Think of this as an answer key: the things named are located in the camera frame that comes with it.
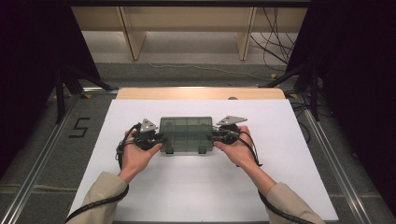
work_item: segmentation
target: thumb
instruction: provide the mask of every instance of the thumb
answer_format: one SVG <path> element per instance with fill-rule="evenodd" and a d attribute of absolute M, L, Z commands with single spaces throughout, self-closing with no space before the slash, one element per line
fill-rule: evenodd
<path fill-rule="evenodd" d="M 151 156 L 154 156 L 161 148 L 163 147 L 162 143 L 156 144 L 154 147 L 148 150 Z"/>
<path fill-rule="evenodd" d="M 215 142 L 213 142 L 213 146 L 215 146 L 216 148 L 218 148 L 222 151 L 225 148 L 226 144 L 219 142 L 219 141 L 215 141 Z"/>

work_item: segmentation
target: wire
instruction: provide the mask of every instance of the wire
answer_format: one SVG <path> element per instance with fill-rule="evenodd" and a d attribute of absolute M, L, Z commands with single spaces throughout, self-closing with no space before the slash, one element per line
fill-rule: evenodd
<path fill-rule="evenodd" d="M 288 62 L 286 62 L 285 60 L 281 59 L 279 56 L 277 56 L 276 54 L 274 54 L 271 50 L 269 50 L 269 49 L 265 48 L 263 45 L 261 45 L 252 35 L 250 36 L 250 38 L 251 38 L 254 42 L 256 42 L 256 44 L 259 46 L 259 48 L 260 48 L 260 49 L 263 49 L 264 52 L 266 51 L 266 52 L 272 54 L 274 57 L 278 58 L 282 63 L 288 64 Z"/>
<path fill-rule="evenodd" d="M 126 142 L 128 136 L 129 136 L 129 134 L 132 132 L 132 130 L 136 129 L 136 127 L 138 125 L 139 124 L 134 125 L 127 132 L 127 134 L 125 134 L 124 138 L 122 139 L 122 141 L 120 142 L 120 144 L 117 147 L 117 155 L 118 155 L 118 161 L 119 161 L 120 169 L 122 168 L 122 155 L 123 155 L 123 148 L 125 146 L 125 142 Z M 126 189 L 124 190 L 123 193 L 121 193 L 121 194 L 119 194 L 117 196 L 114 196 L 114 197 L 111 197 L 111 198 L 102 199 L 102 200 L 99 200 L 97 202 L 89 203 L 89 204 L 86 204 L 86 205 L 80 207 L 79 209 L 74 211 L 72 214 L 70 214 L 70 216 L 67 217 L 65 223 L 67 223 L 73 217 L 76 217 L 76 216 L 80 215 L 81 213 L 86 212 L 86 211 L 88 211 L 90 209 L 93 209 L 93 208 L 95 208 L 97 206 L 108 204 L 108 203 L 115 203 L 117 201 L 122 200 L 128 194 L 128 191 L 129 191 L 129 185 L 126 186 Z"/>
<path fill-rule="evenodd" d="M 306 133 L 308 134 L 308 139 L 305 140 L 305 142 L 308 144 L 309 141 L 311 141 L 311 133 L 309 132 L 309 129 L 300 121 L 298 123 L 306 130 Z"/>
<path fill-rule="evenodd" d="M 215 128 L 215 129 L 217 129 L 218 131 L 224 132 L 225 135 L 227 135 L 227 136 L 232 136 L 232 137 L 236 138 L 237 140 L 239 140 L 241 143 L 243 143 L 243 144 L 250 150 L 251 155 L 253 156 L 253 159 L 254 159 L 254 161 L 256 162 L 256 164 L 257 164 L 258 166 L 262 166 L 262 165 L 259 163 L 259 157 L 258 157 L 258 154 L 257 154 L 256 145 L 254 144 L 253 139 L 251 138 L 251 136 L 250 136 L 249 133 L 247 133 L 247 132 L 240 132 L 240 133 L 237 133 L 237 132 L 234 132 L 232 129 L 226 129 L 226 128 L 221 128 L 221 127 L 216 127 L 216 126 L 213 126 L 213 125 L 210 125 L 210 124 L 204 124 L 204 123 L 203 123 L 202 125 L 210 126 L 210 127 L 212 127 L 212 128 Z M 239 137 L 239 135 L 240 135 L 241 133 L 245 133 L 245 134 L 248 136 L 248 138 L 250 139 L 251 144 L 253 145 L 253 147 L 252 147 L 249 143 L 247 143 L 244 139 L 242 139 L 242 138 Z"/>
<path fill-rule="evenodd" d="M 199 66 L 195 66 L 195 65 L 154 65 L 152 63 L 149 63 L 148 65 L 150 65 L 151 67 L 155 67 L 155 68 L 165 68 L 165 67 L 171 67 L 171 68 L 196 68 L 196 69 L 202 69 L 202 70 L 209 70 L 209 71 L 219 71 L 222 73 L 227 73 L 227 74 L 234 74 L 234 75 L 244 75 L 244 76 L 249 76 L 249 77 L 254 77 L 260 80 L 265 80 L 265 81 L 271 81 L 271 78 L 265 78 L 265 77 L 256 77 L 254 75 L 251 75 L 249 73 L 238 73 L 238 72 L 230 72 L 230 71 L 225 71 L 222 69 L 218 69 L 218 68 L 205 68 L 205 67 L 199 67 Z"/>
<path fill-rule="evenodd" d="M 253 139 L 251 138 L 250 134 L 248 134 L 248 133 L 246 133 L 246 132 L 241 132 L 241 133 L 245 133 L 245 134 L 249 137 L 249 139 L 251 140 L 252 145 L 254 146 L 255 152 L 253 153 L 252 147 L 251 147 L 245 140 L 241 139 L 239 136 L 237 136 L 237 139 L 238 139 L 239 141 L 241 141 L 244 145 L 246 145 L 247 148 L 250 150 L 250 152 L 252 152 L 256 164 L 257 164 L 258 166 L 262 166 L 262 165 L 259 163 L 259 159 L 258 159 L 258 155 L 257 155 L 256 146 L 254 145 Z M 284 212 L 280 211 L 279 209 L 277 209 L 276 207 L 274 207 L 273 205 L 271 205 L 271 204 L 267 201 L 267 199 L 265 198 L 265 196 L 262 195 L 262 193 L 261 193 L 259 190 L 258 190 L 258 192 L 259 192 L 260 198 L 262 199 L 262 202 L 265 204 L 265 206 L 266 206 L 269 210 L 271 210 L 272 212 L 274 212 L 275 214 L 277 214 L 278 216 L 283 217 L 283 218 L 285 218 L 285 219 L 287 219 L 287 220 L 289 220 L 289 221 L 293 221 L 293 222 L 300 223 L 300 224 L 313 224 L 312 222 L 307 221 L 307 220 L 305 220 L 305 219 L 302 219 L 302 218 L 299 218 L 299 217 L 295 217 L 295 216 L 292 216 L 292 215 L 289 215 L 289 214 L 287 214 L 287 213 L 284 213 Z"/>
<path fill-rule="evenodd" d="M 292 49 L 294 47 L 294 41 L 292 41 L 292 39 L 290 38 L 290 36 L 288 35 L 288 33 L 285 33 L 286 37 L 289 39 L 290 43 L 291 43 L 291 47 L 286 47 L 282 41 L 280 40 L 279 37 L 279 32 L 278 32 L 278 25 L 277 25 L 277 7 L 274 8 L 274 21 L 271 21 L 266 10 L 265 7 L 262 9 L 265 15 L 265 18 L 267 19 L 270 27 L 271 27 L 271 33 L 269 35 L 268 38 L 266 38 L 262 33 L 262 38 L 264 38 L 266 40 L 266 44 L 265 44 L 265 49 L 267 49 L 268 44 L 273 44 L 276 46 L 279 46 L 280 52 L 282 54 L 283 60 L 281 60 L 283 63 L 288 64 L 289 63 L 289 59 L 290 59 L 290 54 L 292 52 Z M 277 40 L 277 43 L 274 43 L 273 41 L 271 41 L 271 37 L 274 35 L 274 37 Z"/>
<path fill-rule="evenodd" d="M 269 37 L 268 37 L 268 39 L 271 39 L 271 36 L 272 36 L 272 34 L 274 33 L 274 27 L 273 27 L 273 25 L 271 24 L 271 21 L 269 20 L 267 14 L 266 14 L 266 12 L 265 12 L 265 8 L 263 8 L 262 10 L 264 11 L 265 17 L 267 18 L 268 23 L 270 24 L 270 27 L 271 27 L 271 33 L 270 33 L 270 35 L 269 35 Z M 267 49 L 267 47 L 268 47 L 268 42 L 265 43 L 265 47 L 264 47 L 264 48 Z M 265 61 L 265 52 L 264 52 L 264 54 L 262 55 L 262 57 L 263 57 L 264 63 L 268 66 L 267 62 Z"/>
<path fill-rule="evenodd" d="M 301 109 L 301 108 L 303 108 L 304 110 L 306 110 L 306 109 L 309 109 L 311 106 L 310 105 L 306 105 L 306 104 L 303 104 L 303 103 L 290 103 L 291 105 L 298 105 L 298 106 L 292 106 L 292 108 L 293 108 L 293 110 L 294 110 L 294 112 L 296 112 L 298 109 Z M 328 114 L 325 114 L 325 113 L 323 113 L 323 112 L 320 112 L 320 111 L 318 111 L 318 114 L 319 115 L 321 115 L 321 116 L 323 116 L 323 117 L 327 117 L 327 118 L 334 118 L 334 114 L 332 113 L 332 111 L 330 110 L 330 108 L 327 106 L 327 105 L 317 105 L 317 107 L 318 108 L 326 108 L 324 111 L 327 111 L 328 112 Z"/>

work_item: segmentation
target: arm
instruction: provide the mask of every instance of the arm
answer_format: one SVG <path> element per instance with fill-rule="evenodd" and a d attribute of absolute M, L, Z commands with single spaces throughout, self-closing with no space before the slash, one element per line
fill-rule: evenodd
<path fill-rule="evenodd" d="M 240 137 L 252 146 L 252 142 L 247 134 L 248 127 L 239 127 Z M 221 142 L 214 142 L 214 146 L 223 151 L 231 162 L 240 166 L 256 185 L 260 193 L 265 196 L 267 201 L 277 209 L 300 217 L 314 223 L 324 223 L 321 218 L 288 186 L 282 183 L 276 183 L 275 180 L 264 172 L 254 161 L 249 149 L 240 141 L 232 145 L 226 145 Z M 279 217 L 273 212 L 268 211 L 270 223 L 290 223 L 283 217 Z"/>
<path fill-rule="evenodd" d="M 157 144 L 153 148 L 145 151 L 135 144 L 126 145 L 122 157 L 122 169 L 120 170 L 120 173 L 118 175 L 107 172 L 101 173 L 87 192 L 82 206 L 123 193 L 127 185 L 137 174 L 147 167 L 150 159 L 161 149 L 162 146 L 162 144 Z M 117 203 L 118 202 L 108 203 L 90 209 L 76 217 L 73 217 L 67 222 L 67 224 L 112 223 L 114 216 L 116 215 Z"/>

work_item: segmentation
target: printed number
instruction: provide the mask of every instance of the printed number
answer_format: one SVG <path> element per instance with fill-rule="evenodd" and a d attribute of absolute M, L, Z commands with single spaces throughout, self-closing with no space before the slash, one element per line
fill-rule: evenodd
<path fill-rule="evenodd" d="M 83 132 L 81 135 L 69 135 L 69 138 L 83 138 L 85 136 L 85 132 L 87 132 L 88 128 L 87 127 L 78 127 L 78 124 L 79 124 L 80 120 L 89 120 L 89 119 L 91 119 L 91 118 L 78 118 L 73 130 L 83 130 Z"/>

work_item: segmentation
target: black cable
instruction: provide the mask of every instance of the black cable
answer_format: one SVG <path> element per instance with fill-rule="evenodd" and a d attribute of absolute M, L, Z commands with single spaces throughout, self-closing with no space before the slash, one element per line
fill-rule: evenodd
<path fill-rule="evenodd" d="M 241 132 L 241 133 L 245 133 L 245 134 L 250 138 L 251 143 L 252 143 L 252 145 L 254 146 L 255 151 L 253 151 L 252 147 L 251 147 L 245 140 L 241 139 L 239 136 L 237 136 L 236 138 L 237 138 L 239 141 L 241 141 L 241 142 L 250 150 L 250 152 L 253 154 L 253 157 L 254 157 L 254 160 L 255 160 L 256 164 L 259 165 L 259 166 L 261 166 L 260 163 L 259 163 L 259 159 L 258 159 L 258 155 L 257 155 L 257 150 L 256 150 L 256 147 L 255 147 L 255 145 L 254 145 L 254 142 L 253 142 L 252 137 L 251 137 L 250 134 L 248 134 L 247 132 Z M 292 222 L 295 222 L 295 223 L 299 223 L 299 224 L 313 224 L 312 222 L 307 221 L 307 220 L 305 220 L 305 219 L 302 219 L 302 218 L 299 218 L 299 217 L 295 217 L 295 216 L 292 216 L 292 215 L 289 215 L 289 214 L 286 214 L 286 213 L 280 211 L 279 209 L 277 209 L 276 207 L 274 207 L 273 205 L 271 205 L 271 204 L 267 201 L 267 199 L 265 198 L 265 196 L 262 195 L 262 193 L 261 193 L 259 190 L 258 190 L 258 192 L 259 192 L 260 198 L 262 199 L 262 202 L 265 204 L 265 206 L 266 206 L 269 210 L 271 210 L 273 213 L 277 214 L 278 216 L 283 217 L 283 218 L 285 218 L 285 219 L 287 219 L 287 220 L 289 220 L 289 221 L 292 221 Z"/>
<path fill-rule="evenodd" d="M 305 97 L 306 98 L 310 98 L 310 95 L 308 94 L 306 94 L 305 95 Z M 325 99 L 318 99 L 319 100 L 319 102 L 320 102 L 320 105 L 317 105 L 317 107 L 318 108 L 326 108 L 325 109 L 325 111 L 328 111 L 330 114 L 324 114 L 324 113 L 321 113 L 320 111 L 318 111 L 318 114 L 319 115 L 321 115 L 321 116 L 324 116 L 324 117 L 327 117 L 327 118 L 334 118 L 334 114 L 332 113 L 332 111 L 330 110 L 330 108 L 327 106 L 327 103 L 326 103 L 326 100 Z M 310 108 L 310 104 L 308 104 L 308 103 L 291 103 L 291 104 L 299 104 L 299 105 L 304 105 L 304 106 L 306 106 L 306 108 L 308 109 L 308 108 Z"/>
<path fill-rule="evenodd" d="M 288 33 L 285 33 L 285 35 L 288 37 L 288 39 L 289 39 L 289 41 L 290 41 L 290 43 L 291 43 L 291 47 L 290 48 L 288 48 L 289 49 L 289 51 L 288 51 L 288 55 L 290 55 L 291 54 L 291 52 L 292 52 L 292 50 L 294 49 L 294 41 L 292 41 L 291 40 L 291 38 L 290 38 L 290 36 L 288 35 Z"/>
<path fill-rule="evenodd" d="M 280 38 L 279 38 L 279 31 L 277 30 L 277 7 L 276 7 L 275 19 L 276 19 L 276 37 L 277 37 L 277 41 L 279 42 L 279 45 L 280 45 L 281 48 L 282 48 L 281 50 L 283 50 L 283 51 L 285 52 L 286 58 L 287 58 L 287 62 L 289 63 L 289 60 L 290 60 L 290 53 L 291 53 L 292 48 L 290 48 L 289 51 L 286 52 L 286 50 L 285 50 L 286 47 L 285 47 L 285 46 L 282 44 L 282 42 L 280 41 Z M 291 39 L 290 39 L 288 33 L 285 33 L 285 34 L 286 34 L 286 36 L 288 37 L 289 41 L 290 41 L 291 43 L 293 43 L 293 42 L 291 41 Z"/>
<path fill-rule="evenodd" d="M 276 207 L 274 207 L 273 205 L 271 205 L 267 199 L 265 198 L 264 195 L 262 195 L 262 193 L 258 190 L 259 195 L 260 195 L 260 199 L 262 199 L 262 202 L 265 204 L 265 206 L 267 206 L 267 208 L 269 210 L 271 210 L 273 213 L 277 214 L 280 217 L 283 217 L 289 221 L 295 222 L 295 223 L 299 223 L 299 224 L 314 224 L 313 222 L 310 222 L 308 220 L 299 218 L 299 217 L 295 217 L 289 214 L 286 214 L 282 211 L 280 211 L 279 209 L 277 209 Z"/>
<path fill-rule="evenodd" d="M 129 134 L 130 134 L 138 125 L 139 125 L 139 124 L 134 125 L 134 126 L 125 134 L 124 138 L 122 139 L 122 141 L 121 141 L 120 144 L 119 144 L 119 146 L 122 146 L 122 149 L 123 149 L 123 147 L 125 146 L 125 142 L 126 142 L 126 140 L 128 139 Z M 122 155 L 123 155 L 123 151 L 122 151 L 122 152 L 118 152 L 118 151 L 117 151 L 117 155 L 118 155 L 118 160 L 119 160 L 119 166 L 120 166 L 120 169 L 121 169 L 121 168 L 122 168 Z M 88 210 L 90 210 L 90 209 L 93 209 L 93 208 L 95 208 L 95 207 L 97 207 L 97 206 L 104 205 L 104 204 L 108 204 L 108 203 L 115 203 L 115 202 L 118 202 L 118 201 L 122 200 L 122 199 L 128 194 L 128 191 L 129 191 L 129 185 L 126 186 L 126 189 L 124 190 L 123 193 L 121 193 L 121 194 L 119 194 L 119 195 L 117 195 L 117 196 L 114 196 L 114 197 L 111 197 L 111 198 L 107 198 L 107 199 L 103 199 L 103 200 L 99 200 L 99 201 L 97 201 L 97 202 L 89 203 L 89 204 L 86 204 L 86 205 L 80 207 L 79 209 L 77 209 L 76 211 L 74 211 L 72 214 L 70 214 L 70 216 L 67 217 L 65 223 L 67 223 L 67 222 L 68 222 L 70 219 L 72 219 L 73 217 L 76 217 L 76 216 L 80 215 L 81 213 L 86 212 L 86 211 L 88 211 Z"/>
<path fill-rule="evenodd" d="M 272 45 L 275 45 L 275 46 L 280 46 L 279 44 L 274 43 L 274 42 L 272 42 L 271 40 L 267 39 L 267 37 L 265 37 L 262 33 L 260 33 L 260 35 L 262 36 L 262 38 L 263 38 L 266 42 L 268 42 L 268 43 L 270 43 L 270 44 L 272 44 Z"/>
<path fill-rule="evenodd" d="M 266 13 L 266 11 L 265 11 L 265 8 L 263 8 L 262 9 L 263 11 L 264 11 L 264 14 L 265 14 L 265 17 L 267 18 L 267 20 L 268 20 L 268 23 L 269 23 L 269 25 L 270 25 L 270 27 L 271 27 L 271 33 L 270 33 L 270 35 L 268 36 L 268 39 L 271 39 L 271 36 L 272 36 L 272 34 L 274 33 L 274 27 L 273 27 L 273 25 L 271 24 L 271 21 L 270 21 L 270 19 L 268 18 L 268 15 L 267 15 L 267 13 Z M 267 49 L 267 47 L 268 47 L 268 42 L 266 42 L 265 43 L 265 49 Z M 264 60 L 264 63 L 268 66 L 268 64 L 267 64 L 267 62 L 265 61 L 265 52 L 264 52 L 264 54 L 263 54 L 263 60 Z"/>
<path fill-rule="evenodd" d="M 286 64 L 288 64 L 288 60 L 286 59 L 285 54 L 283 52 L 284 51 L 283 50 L 283 46 L 282 46 L 282 43 L 281 43 L 281 41 L 279 39 L 279 35 L 278 35 L 278 32 L 277 32 L 277 7 L 275 7 L 275 9 L 274 9 L 274 14 L 275 14 L 274 15 L 274 24 L 271 23 L 271 20 L 269 19 L 268 15 L 267 15 L 267 12 L 265 11 L 265 7 L 262 10 L 264 11 L 265 18 L 267 19 L 267 21 L 268 21 L 268 23 L 269 23 L 269 25 L 271 27 L 271 33 L 270 33 L 269 39 L 271 39 L 272 34 L 274 34 L 274 36 L 277 39 L 277 42 L 279 43 L 279 48 L 280 48 L 280 52 L 282 53 L 283 59 L 286 62 Z"/>
<path fill-rule="evenodd" d="M 306 133 L 308 134 L 308 139 L 305 140 L 305 142 L 308 144 L 309 141 L 311 141 L 311 133 L 309 132 L 309 129 L 300 121 L 298 123 L 306 130 Z"/>
<path fill-rule="evenodd" d="M 293 109 L 294 113 L 297 112 L 297 111 L 299 111 L 300 109 L 302 109 L 302 110 L 300 111 L 300 113 L 298 113 L 298 114 L 296 115 L 296 118 L 300 117 L 300 115 L 301 115 L 306 109 L 308 109 L 308 107 L 307 107 L 306 105 L 301 104 L 301 103 L 290 103 L 290 104 L 291 104 L 291 105 L 293 105 L 293 104 L 298 105 L 298 106 L 292 106 L 292 109 Z"/>
<path fill-rule="evenodd" d="M 67 223 L 73 217 L 76 217 L 76 216 L 80 215 L 81 213 L 86 212 L 86 211 L 88 211 L 90 209 L 93 209 L 93 208 L 95 208 L 97 206 L 108 204 L 108 203 L 115 203 L 115 202 L 118 202 L 118 201 L 122 200 L 128 194 L 128 191 L 129 191 L 129 185 L 126 186 L 126 189 L 125 189 L 125 191 L 123 193 L 121 193 L 121 194 L 119 194 L 117 196 L 114 196 L 114 197 L 111 197 L 111 198 L 107 198 L 107 199 L 103 199 L 103 200 L 100 200 L 100 201 L 97 201 L 97 202 L 94 202 L 94 203 L 89 203 L 89 204 L 86 204 L 86 205 L 80 207 L 78 210 L 74 211 L 72 214 L 70 214 L 70 216 L 67 217 L 65 223 Z"/>
<path fill-rule="evenodd" d="M 277 56 L 275 53 L 273 53 L 271 50 L 265 48 L 263 45 L 261 45 L 252 35 L 250 36 L 250 38 L 256 42 L 256 44 L 259 46 L 260 49 L 263 49 L 264 52 L 268 52 L 271 55 L 273 55 L 274 57 L 276 57 L 277 59 L 279 59 L 282 63 L 288 64 L 288 62 L 284 61 L 283 59 L 281 59 L 279 56 Z"/>

